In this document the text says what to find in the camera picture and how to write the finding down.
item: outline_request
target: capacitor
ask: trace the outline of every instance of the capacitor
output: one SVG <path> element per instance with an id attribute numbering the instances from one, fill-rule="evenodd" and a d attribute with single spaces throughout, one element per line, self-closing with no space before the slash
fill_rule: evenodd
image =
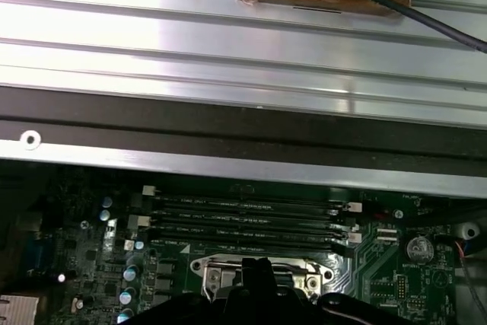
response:
<path id="1" fill-rule="evenodd" d="M 100 212 L 98 217 L 100 218 L 100 221 L 108 221 L 110 220 L 110 211 L 104 209 L 103 211 Z"/>
<path id="2" fill-rule="evenodd" d="M 76 308 L 78 310 L 81 310 L 83 308 L 93 306 L 93 304 L 94 304 L 94 297 L 92 295 L 86 295 L 78 299 L 78 301 L 76 302 Z"/>
<path id="3" fill-rule="evenodd" d="M 406 255 L 415 264 L 427 264 L 434 258 L 433 243 L 425 236 L 416 236 L 406 244 Z"/>
<path id="4" fill-rule="evenodd" d="M 122 291 L 122 293 L 120 293 L 119 300 L 121 304 L 126 306 L 127 304 L 135 300 L 136 296 L 137 296 L 137 291 L 135 290 L 135 288 L 128 287 L 125 288 Z"/>
<path id="5" fill-rule="evenodd" d="M 84 307 L 83 300 L 81 298 L 77 298 L 75 306 L 78 310 L 82 310 Z"/>
<path id="6" fill-rule="evenodd" d="M 139 273 L 140 273 L 140 269 L 138 268 L 138 266 L 136 266 L 135 264 L 132 264 L 131 266 L 128 266 L 127 269 L 125 269 L 125 271 L 123 271 L 123 278 L 127 282 L 131 282 L 135 278 L 137 278 L 137 275 Z"/>
<path id="7" fill-rule="evenodd" d="M 110 197 L 105 197 L 103 198 L 103 202 L 101 203 L 101 206 L 104 209 L 109 209 L 113 204 L 113 200 Z"/>
<path id="8" fill-rule="evenodd" d="M 122 323 L 123 321 L 127 321 L 129 318 L 134 316 L 134 311 L 130 308 L 126 308 L 122 312 L 120 312 L 119 316 L 116 317 L 116 323 Z"/>
<path id="9" fill-rule="evenodd" d="M 134 246 L 136 250 L 142 250 L 144 249 L 144 241 L 136 241 Z"/>

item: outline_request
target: chip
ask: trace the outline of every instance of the chip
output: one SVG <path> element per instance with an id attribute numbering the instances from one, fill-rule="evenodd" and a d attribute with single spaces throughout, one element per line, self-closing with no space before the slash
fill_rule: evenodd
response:
<path id="1" fill-rule="evenodd" d="M 159 263 L 157 273 L 158 274 L 173 274 L 174 265 L 172 263 Z"/>
<path id="2" fill-rule="evenodd" d="M 147 270 L 149 272 L 154 272 L 158 268 L 158 265 L 156 263 L 149 263 L 147 265 Z"/>
<path id="3" fill-rule="evenodd" d="M 116 284 L 114 284 L 114 283 L 107 283 L 105 285 L 104 292 L 108 296 L 116 296 Z"/>
<path id="4" fill-rule="evenodd" d="M 97 259 L 97 251 L 96 250 L 86 250 L 85 257 L 86 257 L 86 260 L 96 260 Z"/>
<path id="5" fill-rule="evenodd" d="M 155 281 L 155 289 L 157 291 L 167 291 L 170 289 L 170 279 L 157 279 Z"/>
<path id="6" fill-rule="evenodd" d="M 155 279 L 149 278 L 145 280 L 145 285 L 148 285 L 149 287 L 152 287 L 155 285 Z"/>
<path id="7" fill-rule="evenodd" d="M 166 301 L 170 300 L 169 295 L 155 295 L 154 300 L 152 301 L 152 304 L 154 306 L 157 306 L 158 304 L 163 304 Z"/>
<path id="8" fill-rule="evenodd" d="M 144 294 L 142 295 L 142 300 L 145 302 L 152 302 L 153 295 L 152 294 Z"/>

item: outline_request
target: motherboard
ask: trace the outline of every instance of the motherboard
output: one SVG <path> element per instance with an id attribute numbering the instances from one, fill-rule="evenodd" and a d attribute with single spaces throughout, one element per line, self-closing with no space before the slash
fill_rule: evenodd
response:
<path id="1" fill-rule="evenodd" d="M 62 282 L 42 323 L 112 325 L 187 292 L 224 298 L 248 257 L 269 258 L 306 301 L 341 292 L 418 324 L 455 318 L 454 252 L 435 240 L 450 227 L 361 220 L 370 207 L 427 212 L 421 196 L 66 168 L 45 200 L 19 269 Z"/>

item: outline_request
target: screw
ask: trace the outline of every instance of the screw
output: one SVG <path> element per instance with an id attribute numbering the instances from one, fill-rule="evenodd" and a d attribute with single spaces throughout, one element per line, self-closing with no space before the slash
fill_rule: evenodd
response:
<path id="1" fill-rule="evenodd" d="M 210 272 L 210 281 L 211 282 L 216 282 L 219 278 L 220 278 L 220 275 L 219 275 L 218 271 L 212 270 Z"/>
<path id="2" fill-rule="evenodd" d="M 317 281 L 315 278 L 310 278 L 308 281 L 307 281 L 307 286 L 309 288 L 316 288 L 318 285 Z"/>
<path id="3" fill-rule="evenodd" d="M 404 212 L 401 211 L 400 209 L 395 209 L 393 212 L 393 215 L 395 218 L 403 218 L 404 217 Z"/>

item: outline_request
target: black cable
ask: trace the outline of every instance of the black cable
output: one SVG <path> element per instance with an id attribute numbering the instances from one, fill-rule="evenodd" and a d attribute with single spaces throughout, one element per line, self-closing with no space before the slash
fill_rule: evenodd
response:
<path id="1" fill-rule="evenodd" d="M 480 301 L 479 295 L 477 294 L 477 291 L 475 290 L 475 287 L 473 286 L 472 277 L 470 277 L 469 270 L 466 266 L 466 260 L 465 260 L 465 256 L 463 255 L 463 251 L 461 249 L 461 246 L 459 244 L 457 244 L 457 246 L 458 246 L 458 250 L 460 252 L 460 265 L 462 266 L 463 275 L 465 276 L 466 285 L 470 290 L 470 294 L 472 295 L 472 299 L 475 302 L 475 305 L 477 306 L 477 308 L 480 311 L 480 314 L 482 315 L 482 319 L 484 320 L 485 323 L 487 323 L 487 311 L 485 310 L 485 307 L 482 304 L 482 302 Z"/>
<path id="2" fill-rule="evenodd" d="M 444 34 L 447 37 L 450 37 L 452 40 L 456 40 L 468 47 L 472 47 L 482 53 L 487 53 L 487 42 L 470 36 L 464 32 L 461 32 L 447 24 L 440 22 L 426 14 L 421 13 L 420 11 L 416 11 L 413 8 L 406 7 L 405 5 L 399 4 L 394 0 L 371 0 L 376 2 L 384 7 L 392 9 L 408 18 L 413 19 L 421 24 L 424 24 L 426 27 L 430 27 L 433 30 L 436 30 L 439 33 Z"/>

